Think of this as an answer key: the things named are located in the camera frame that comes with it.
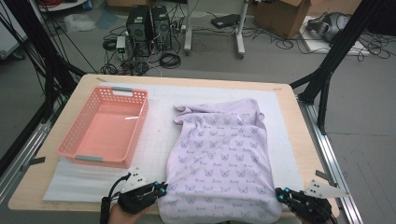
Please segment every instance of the cardboard box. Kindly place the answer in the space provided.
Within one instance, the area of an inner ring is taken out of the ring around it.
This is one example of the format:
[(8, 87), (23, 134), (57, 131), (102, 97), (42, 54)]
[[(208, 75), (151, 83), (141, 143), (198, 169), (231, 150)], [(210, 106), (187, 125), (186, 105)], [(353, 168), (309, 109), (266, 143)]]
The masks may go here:
[(352, 15), (360, 3), (361, 0), (327, 0), (309, 8), (308, 15), (318, 17), (325, 11)]
[(133, 5), (151, 6), (152, 0), (107, 0), (110, 7), (131, 7)]
[(256, 25), (269, 29), (283, 38), (297, 35), (311, 7), (322, 0), (277, 0), (267, 4), (260, 2), (254, 15)]

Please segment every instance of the wooden table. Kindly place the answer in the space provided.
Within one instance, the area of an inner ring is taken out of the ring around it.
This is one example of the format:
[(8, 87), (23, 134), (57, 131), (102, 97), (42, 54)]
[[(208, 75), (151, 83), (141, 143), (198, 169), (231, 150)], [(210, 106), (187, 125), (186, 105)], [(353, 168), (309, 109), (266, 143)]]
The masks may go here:
[[(307, 186), (312, 179), (317, 178), (315, 176), (316, 170), (323, 172), (317, 151), (305, 125), (295, 95), (291, 87), (287, 84), (165, 77), (86, 75), (78, 83), (76, 90), (36, 155), (37, 158), (45, 157), (46, 161), (44, 163), (32, 165), (29, 168), (8, 203), (10, 209), (36, 211), (100, 211), (99, 203), (54, 203), (44, 202), (42, 199), (47, 191), (47, 187), (53, 177), (60, 158), (56, 153), (57, 146), (62, 141), (93, 87), (99, 85), (101, 82), (273, 91), (276, 94), (283, 115), (283, 120), (290, 138), (290, 144), (304, 185)], [(332, 202), (332, 207), (337, 207), (335, 201)], [(152, 206), (150, 213), (158, 214), (157, 209), (156, 206)], [(336, 217), (339, 214), (337, 209), (333, 209), (333, 213)]]

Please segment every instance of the black clamp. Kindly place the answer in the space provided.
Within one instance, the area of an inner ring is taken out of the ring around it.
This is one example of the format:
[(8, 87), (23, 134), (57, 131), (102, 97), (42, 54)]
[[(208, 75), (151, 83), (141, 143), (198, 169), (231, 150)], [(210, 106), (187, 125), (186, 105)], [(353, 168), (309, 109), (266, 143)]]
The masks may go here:
[(139, 189), (120, 193), (118, 203), (124, 212), (137, 214), (154, 204), (158, 198), (165, 196), (167, 187), (164, 182), (160, 184), (155, 181)]
[(114, 188), (122, 181), (128, 180), (131, 176), (131, 173), (121, 177), (119, 180), (114, 183), (107, 197), (102, 198), (101, 204), (101, 216), (100, 216), (100, 224), (107, 224), (109, 216), (110, 216), (110, 205), (113, 200), (118, 197), (118, 204), (122, 208), (124, 212), (130, 214), (137, 214), (143, 209), (151, 206), (155, 203), (158, 198), (161, 198), (166, 195), (167, 184), (162, 182), (161, 184), (157, 181), (147, 184), (138, 189), (133, 189), (124, 193), (116, 192), (113, 194)]
[(336, 223), (332, 215), (332, 206), (327, 199), (307, 196), (300, 192), (285, 188), (276, 188), (276, 198), (287, 205), (292, 213), (310, 223), (325, 223), (331, 220)]

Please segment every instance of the lavender baby garment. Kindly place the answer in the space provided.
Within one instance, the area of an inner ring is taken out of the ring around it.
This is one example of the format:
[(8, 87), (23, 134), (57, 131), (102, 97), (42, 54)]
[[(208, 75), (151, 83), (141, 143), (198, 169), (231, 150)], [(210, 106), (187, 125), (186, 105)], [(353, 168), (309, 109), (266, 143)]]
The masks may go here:
[(165, 223), (272, 223), (281, 215), (268, 159), (264, 114), (244, 99), (176, 105), (182, 124), (167, 162)]

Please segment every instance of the white cable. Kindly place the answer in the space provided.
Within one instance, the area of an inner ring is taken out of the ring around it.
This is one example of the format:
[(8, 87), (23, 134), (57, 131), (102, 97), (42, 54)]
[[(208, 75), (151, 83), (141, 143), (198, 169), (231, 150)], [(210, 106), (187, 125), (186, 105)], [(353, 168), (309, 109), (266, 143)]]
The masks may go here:
[(158, 38), (159, 36), (160, 36), (160, 35), (157, 35), (154, 39), (152, 39), (151, 42), (150, 42), (149, 45), (148, 45), (148, 49), (149, 49), (150, 55), (148, 56), (148, 59), (147, 59), (146, 63), (147, 63), (148, 66), (150, 66), (151, 68), (157, 69), (157, 71), (160, 72), (160, 77), (163, 77), (163, 72), (161, 72), (161, 70), (160, 70), (158, 67), (153, 66), (153, 65), (151, 65), (151, 63), (149, 63), (149, 59), (151, 58), (151, 56), (153, 55), (154, 50), (155, 50), (155, 46), (154, 46), (154, 49), (151, 49), (151, 45), (154, 44), (154, 40), (155, 40), (156, 38)]

